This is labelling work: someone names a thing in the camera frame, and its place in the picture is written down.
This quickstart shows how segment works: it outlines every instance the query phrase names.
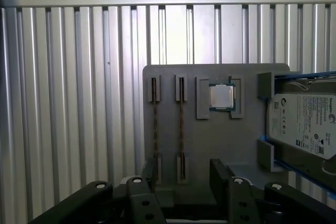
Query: screw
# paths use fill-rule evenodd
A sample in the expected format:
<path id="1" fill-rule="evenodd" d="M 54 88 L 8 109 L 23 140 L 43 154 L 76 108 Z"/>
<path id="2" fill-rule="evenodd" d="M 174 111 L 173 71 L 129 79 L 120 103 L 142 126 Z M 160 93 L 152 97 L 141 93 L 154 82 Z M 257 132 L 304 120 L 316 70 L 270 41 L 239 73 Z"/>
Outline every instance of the screw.
<path id="1" fill-rule="evenodd" d="M 278 184 L 273 184 L 272 185 L 273 188 L 276 188 L 277 190 L 282 189 L 282 186 L 278 185 Z"/>
<path id="2" fill-rule="evenodd" d="M 241 183 L 243 182 L 243 180 L 240 179 L 240 178 L 236 178 L 236 179 L 234 180 L 234 182 L 241 184 Z"/>
<path id="3" fill-rule="evenodd" d="M 97 187 L 98 189 L 101 189 L 101 188 L 104 188 L 104 187 L 105 187 L 105 184 L 98 184 L 96 187 Z"/>

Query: black mechanical part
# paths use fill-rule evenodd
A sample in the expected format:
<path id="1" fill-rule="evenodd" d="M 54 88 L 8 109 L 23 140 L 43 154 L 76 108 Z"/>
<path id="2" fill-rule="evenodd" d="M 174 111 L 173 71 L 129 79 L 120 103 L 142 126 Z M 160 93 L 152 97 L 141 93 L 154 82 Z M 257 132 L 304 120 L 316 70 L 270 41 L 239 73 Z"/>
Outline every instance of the black mechanical part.
<path id="1" fill-rule="evenodd" d="M 260 223 L 257 203 L 250 183 L 243 178 L 231 178 L 228 182 L 228 222 Z"/>
<path id="2" fill-rule="evenodd" d="M 74 223 L 73 220 L 77 216 L 81 216 L 81 213 L 87 209 L 89 209 L 89 212 L 87 212 L 85 222 L 82 223 L 94 223 L 100 219 L 105 219 L 106 213 L 101 211 L 99 204 L 112 197 L 112 193 L 113 187 L 110 183 L 104 181 L 91 182 L 29 224 Z"/>
<path id="3" fill-rule="evenodd" d="M 228 220 L 229 223 L 283 224 L 336 223 L 336 211 L 283 183 L 265 190 L 236 177 L 219 159 L 210 160 L 209 184 L 216 205 L 187 205 L 161 209 L 153 192 L 155 159 L 149 159 L 142 177 L 116 188 L 92 182 L 29 224 L 166 223 L 166 219 Z"/>
<path id="4" fill-rule="evenodd" d="M 131 202 L 133 223 L 166 223 L 154 193 L 142 177 L 127 181 L 127 194 Z"/>
<path id="5" fill-rule="evenodd" d="M 266 184 L 265 199 L 284 206 L 292 223 L 336 223 L 336 211 L 284 183 Z"/>

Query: metal frame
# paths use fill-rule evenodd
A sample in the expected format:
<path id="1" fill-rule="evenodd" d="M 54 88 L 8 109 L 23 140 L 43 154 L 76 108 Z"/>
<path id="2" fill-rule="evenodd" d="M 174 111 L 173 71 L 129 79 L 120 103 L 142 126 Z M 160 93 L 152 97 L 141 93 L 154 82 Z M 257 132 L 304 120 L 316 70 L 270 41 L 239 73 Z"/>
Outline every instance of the metal frame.
<path id="1" fill-rule="evenodd" d="M 285 62 L 304 73 L 336 69 L 336 0 L 0 0 L 0 7 L 2 224 L 24 223 L 93 179 L 118 183 L 141 169 L 142 69 L 148 64 Z M 230 36 L 230 24 L 242 28 L 242 36 L 238 30 Z M 53 55 L 61 57 L 46 66 Z M 53 114 L 51 104 L 62 109 Z M 91 105 L 94 110 L 83 111 Z M 67 137 L 55 141 L 56 133 Z M 51 161 L 51 154 L 59 158 Z M 291 174 L 292 185 L 295 180 L 301 185 Z M 321 198 L 313 187 L 302 180 L 302 190 Z"/>

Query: gray bracket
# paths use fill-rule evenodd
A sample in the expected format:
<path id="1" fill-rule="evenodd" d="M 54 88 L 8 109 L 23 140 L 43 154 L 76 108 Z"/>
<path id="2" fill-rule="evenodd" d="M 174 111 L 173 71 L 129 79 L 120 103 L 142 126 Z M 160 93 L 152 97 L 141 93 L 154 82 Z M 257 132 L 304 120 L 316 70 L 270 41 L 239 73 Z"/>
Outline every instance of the gray bracket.
<path id="1" fill-rule="evenodd" d="M 274 163 L 274 145 L 260 139 L 257 140 L 257 161 L 269 172 L 285 171 L 281 166 Z"/>
<path id="2" fill-rule="evenodd" d="M 301 72 L 266 72 L 258 74 L 258 97 L 273 98 L 275 95 L 275 76 L 300 74 Z"/>
<path id="3" fill-rule="evenodd" d="M 231 111 L 232 119 L 244 118 L 245 115 L 245 85 L 243 76 L 229 76 L 229 81 L 236 85 L 235 100 L 236 110 Z"/>
<path id="4" fill-rule="evenodd" d="M 196 117 L 209 119 L 209 78 L 196 77 Z"/>
<path id="5" fill-rule="evenodd" d="M 160 75 L 151 75 L 148 77 L 148 101 L 153 101 L 153 89 L 152 89 L 152 81 L 155 80 L 155 87 L 156 87 L 156 101 L 160 101 Z"/>
<path id="6" fill-rule="evenodd" d="M 176 100 L 180 101 L 180 78 L 183 78 L 183 101 L 188 100 L 188 81 L 186 74 L 176 74 L 175 75 L 175 92 L 176 92 Z"/>
<path id="7" fill-rule="evenodd" d="M 156 184 L 160 185 L 162 184 L 162 155 L 161 153 L 158 153 L 157 155 L 157 171 L 158 171 L 158 179 L 156 180 Z"/>
<path id="8" fill-rule="evenodd" d="M 181 178 L 181 154 L 177 155 L 177 183 L 178 184 L 188 184 L 189 183 L 189 158 L 184 155 L 184 170 L 185 179 Z"/>

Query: metal sheet panel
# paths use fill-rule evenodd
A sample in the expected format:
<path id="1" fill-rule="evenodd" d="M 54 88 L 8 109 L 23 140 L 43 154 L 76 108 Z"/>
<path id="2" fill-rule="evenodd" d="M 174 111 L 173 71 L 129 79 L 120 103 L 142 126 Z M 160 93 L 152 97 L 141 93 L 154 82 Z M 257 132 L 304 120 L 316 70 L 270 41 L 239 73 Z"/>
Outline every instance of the metal sheet panel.
<path id="1" fill-rule="evenodd" d="M 334 0 L 1 2 L 3 224 L 25 223 L 92 180 L 117 185 L 140 172 L 147 64 L 336 69 Z M 334 204 L 294 173 L 289 183 Z"/>
<path id="2" fill-rule="evenodd" d="M 242 5 L 222 5 L 222 63 L 243 63 Z"/>
<path id="3" fill-rule="evenodd" d="M 23 116 L 21 103 L 21 83 L 20 83 L 20 64 L 19 64 L 19 40 L 18 34 L 20 23 L 18 22 L 18 12 L 15 8 L 6 10 L 8 27 L 8 55 L 9 55 L 9 73 L 11 79 L 12 92 L 12 118 L 13 118 L 13 139 L 14 141 L 14 159 L 15 159 L 15 222 L 27 222 L 27 194 L 26 194 L 26 176 L 25 176 L 25 155 L 24 155 L 24 132 Z"/>
<path id="4" fill-rule="evenodd" d="M 81 188 L 80 181 L 80 159 L 79 159 L 79 135 L 78 135 L 78 101 L 77 101 L 77 52 L 76 52 L 76 30 L 75 12 L 73 7 L 64 9 L 65 17 L 65 54 L 67 71 L 67 102 L 68 102 L 68 130 L 70 150 L 70 190 L 74 193 Z"/>

